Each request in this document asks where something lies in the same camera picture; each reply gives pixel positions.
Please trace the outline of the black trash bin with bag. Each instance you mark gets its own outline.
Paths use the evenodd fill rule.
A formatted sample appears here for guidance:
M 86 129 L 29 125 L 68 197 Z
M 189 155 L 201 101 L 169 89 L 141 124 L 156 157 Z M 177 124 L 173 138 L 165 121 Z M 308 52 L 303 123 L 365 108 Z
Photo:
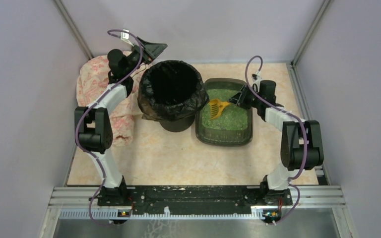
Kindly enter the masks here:
M 200 72 L 181 60 L 154 64 L 139 83 L 137 104 L 142 119 L 158 122 L 169 132 L 188 129 L 208 102 Z

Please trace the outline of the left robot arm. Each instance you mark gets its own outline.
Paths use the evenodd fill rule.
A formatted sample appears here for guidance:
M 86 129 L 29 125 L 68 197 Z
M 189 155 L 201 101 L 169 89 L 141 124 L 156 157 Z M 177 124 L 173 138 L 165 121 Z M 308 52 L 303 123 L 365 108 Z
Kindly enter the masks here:
M 93 196 L 100 206 L 123 205 L 129 200 L 124 176 L 116 168 L 111 150 L 114 137 L 109 116 L 132 93 L 131 75 L 141 64 L 153 62 L 167 46 L 137 37 L 129 55 L 118 49 L 109 51 L 108 86 L 94 102 L 74 111 L 75 142 L 93 159 L 101 177 L 102 184 Z

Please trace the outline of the yellow litter scoop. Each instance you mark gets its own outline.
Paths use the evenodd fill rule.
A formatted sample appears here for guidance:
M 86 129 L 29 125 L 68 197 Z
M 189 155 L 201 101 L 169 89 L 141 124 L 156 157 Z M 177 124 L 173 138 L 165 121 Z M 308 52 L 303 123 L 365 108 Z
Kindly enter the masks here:
M 210 120 L 213 120 L 220 117 L 223 110 L 231 103 L 227 101 L 221 101 L 219 99 L 212 99 L 208 104 L 210 107 Z

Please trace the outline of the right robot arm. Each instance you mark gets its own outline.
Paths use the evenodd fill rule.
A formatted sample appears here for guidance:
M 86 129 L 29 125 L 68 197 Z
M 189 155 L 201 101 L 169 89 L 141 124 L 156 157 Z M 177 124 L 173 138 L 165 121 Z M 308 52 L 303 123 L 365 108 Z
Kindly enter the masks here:
M 323 163 L 323 146 L 320 124 L 316 120 L 304 120 L 287 111 L 276 102 L 276 83 L 257 80 L 251 86 L 244 85 L 229 99 L 243 109 L 255 108 L 261 119 L 281 132 L 281 162 L 266 175 L 254 200 L 266 204 L 284 201 L 290 197 L 290 181 Z

